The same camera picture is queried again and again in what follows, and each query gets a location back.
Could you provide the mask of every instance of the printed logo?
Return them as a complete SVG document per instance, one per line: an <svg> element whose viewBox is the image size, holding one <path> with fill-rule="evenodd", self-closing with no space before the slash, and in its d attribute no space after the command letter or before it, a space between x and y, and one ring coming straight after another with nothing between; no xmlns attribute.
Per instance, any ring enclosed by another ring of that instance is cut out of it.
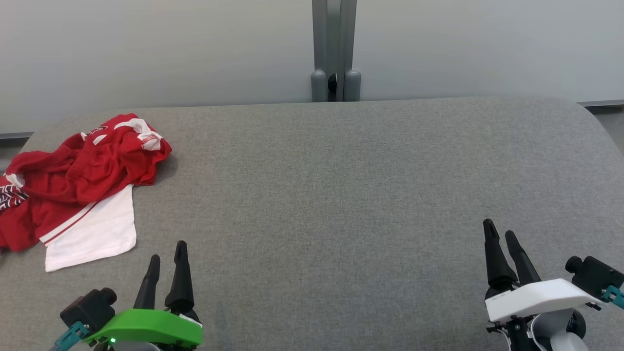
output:
<svg viewBox="0 0 624 351"><path fill-rule="evenodd" d="M27 198L28 195L12 184L0 187L0 210L17 206Z"/></svg>
<svg viewBox="0 0 624 351"><path fill-rule="evenodd" d="M156 136L152 134L151 136L148 136L145 139L141 140L141 144L145 144L146 142L154 139L156 139Z"/></svg>
<svg viewBox="0 0 624 351"><path fill-rule="evenodd" d="M89 134L93 134L95 132L99 132L99 131L103 131L104 129L108 128L108 126L99 126L98 128L95 128L94 130L90 131L87 133L87 135Z"/></svg>

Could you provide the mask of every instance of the clothing pile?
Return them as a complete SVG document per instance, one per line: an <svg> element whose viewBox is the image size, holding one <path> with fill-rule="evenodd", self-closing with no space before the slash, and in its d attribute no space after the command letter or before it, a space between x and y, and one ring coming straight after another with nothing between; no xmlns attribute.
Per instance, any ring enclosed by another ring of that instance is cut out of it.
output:
<svg viewBox="0 0 624 351"><path fill-rule="evenodd" d="M153 185L171 147L135 114L17 155L0 178L0 249L46 246L46 271L134 247L132 186Z"/></svg>

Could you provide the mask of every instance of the red shirt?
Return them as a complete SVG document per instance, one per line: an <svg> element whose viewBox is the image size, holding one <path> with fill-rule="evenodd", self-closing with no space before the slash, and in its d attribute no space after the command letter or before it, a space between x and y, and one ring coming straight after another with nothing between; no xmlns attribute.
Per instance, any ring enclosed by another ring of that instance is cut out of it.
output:
<svg viewBox="0 0 624 351"><path fill-rule="evenodd" d="M0 247L26 249L71 225L87 205L129 184L154 184L156 163L170 153L160 134L126 114L71 136L52 153L17 155L0 179Z"/></svg>

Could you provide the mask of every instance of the grey fabric surface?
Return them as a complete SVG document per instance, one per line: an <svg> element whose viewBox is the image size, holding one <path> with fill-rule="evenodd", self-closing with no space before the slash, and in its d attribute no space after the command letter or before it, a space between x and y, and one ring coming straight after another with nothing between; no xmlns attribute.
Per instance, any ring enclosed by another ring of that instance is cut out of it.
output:
<svg viewBox="0 0 624 351"><path fill-rule="evenodd" d="M134 189L130 252L44 271L0 258L0 349L47 350L93 288L132 306L149 258L157 303L189 244L202 350L506 350L485 328L481 222L513 229L543 279L572 255L624 269L624 159L556 99L467 98L107 111L36 133L51 151L120 112L171 143ZM583 312L592 350L621 350L624 313Z"/></svg>

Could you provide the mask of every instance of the white plastic part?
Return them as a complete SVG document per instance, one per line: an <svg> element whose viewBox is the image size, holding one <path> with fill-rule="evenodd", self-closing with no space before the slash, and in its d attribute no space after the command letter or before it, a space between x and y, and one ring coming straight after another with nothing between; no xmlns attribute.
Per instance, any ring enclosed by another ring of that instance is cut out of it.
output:
<svg viewBox="0 0 624 351"><path fill-rule="evenodd" d="M535 282L485 300L491 322L507 323L511 316L527 317L600 301L565 279Z"/></svg>
<svg viewBox="0 0 624 351"><path fill-rule="evenodd" d="M587 345L574 333L559 333L550 338L552 351L589 351Z"/></svg>
<svg viewBox="0 0 624 351"><path fill-rule="evenodd" d="M505 341L507 342L507 350L511 351L511 339L509 339L509 335L507 335L507 333L501 332L500 333L503 337L505 337Z"/></svg>
<svg viewBox="0 0 624 351"><path fill-rule="evenodd" d="M566 333L570 317L572 317L573 313L574 309L544 312L531 321L531 337L539 351L548 351L546 347L540 344L539 338L543 337L550 342L550 338L553 336Z"/></svg>

